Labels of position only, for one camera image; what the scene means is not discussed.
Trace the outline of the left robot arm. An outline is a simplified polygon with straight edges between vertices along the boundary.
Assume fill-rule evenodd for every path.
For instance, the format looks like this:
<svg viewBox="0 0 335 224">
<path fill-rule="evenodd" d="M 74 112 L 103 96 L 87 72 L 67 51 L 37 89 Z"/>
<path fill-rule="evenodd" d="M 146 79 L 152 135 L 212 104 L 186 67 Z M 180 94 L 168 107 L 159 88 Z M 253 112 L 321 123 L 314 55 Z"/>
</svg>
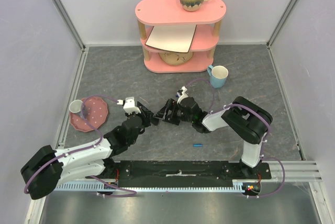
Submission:
<svg viewBox="0 0 335 224">
<path fill-rule="evenodd" d="M 158 122 L 151 114 L 130 114 L 120 126 L 87 144 L 56 150 L 41 147 L 20 170 L 24 193 L 36 200 L 65 182 L 98 175 L 111 178 L 112 157 L 128 150 L 147 127 Z"/>
</svg>

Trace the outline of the black remote control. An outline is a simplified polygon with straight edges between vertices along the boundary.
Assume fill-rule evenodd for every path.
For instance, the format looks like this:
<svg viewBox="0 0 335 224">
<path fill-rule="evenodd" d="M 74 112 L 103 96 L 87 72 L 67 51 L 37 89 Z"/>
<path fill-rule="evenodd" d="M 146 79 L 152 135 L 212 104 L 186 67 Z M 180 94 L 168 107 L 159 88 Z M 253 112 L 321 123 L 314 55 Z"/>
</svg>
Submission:
<svg viewBox="0 0 335 224">
<path fill-rule="evenodd" d="M 143 104 L 140 102 L 137 102 L 137 107 L 140 109 L 140 117 L 143 120 L 143 125 L 145 127 L 149 127 L 151 125 L 157 126 L 160 122 L 160 119 L 155 116 L 155 114 L 146 108 Z"/>
</svg>

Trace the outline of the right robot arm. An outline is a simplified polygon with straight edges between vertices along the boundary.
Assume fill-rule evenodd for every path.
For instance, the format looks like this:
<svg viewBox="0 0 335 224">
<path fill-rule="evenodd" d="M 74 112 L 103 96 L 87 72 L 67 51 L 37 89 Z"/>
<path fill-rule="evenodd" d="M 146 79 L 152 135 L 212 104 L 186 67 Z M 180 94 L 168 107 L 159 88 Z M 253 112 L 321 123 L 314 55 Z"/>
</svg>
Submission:
<svg viewBox="0 0 335 224">
<path fill-rule="evenodd" d="M 181 121 L 189 122 L 199 133 L 210 133 L 229 126 L 244 141 L 239 170 L 247 179 L 259 172 L 262 141 L 273 121 L 267 111 L 242 96 L 215 113 L 202 110 L 193 97 L 170 98 L 155 117 L 174 125 L 179 125 Z"/>
</svg>

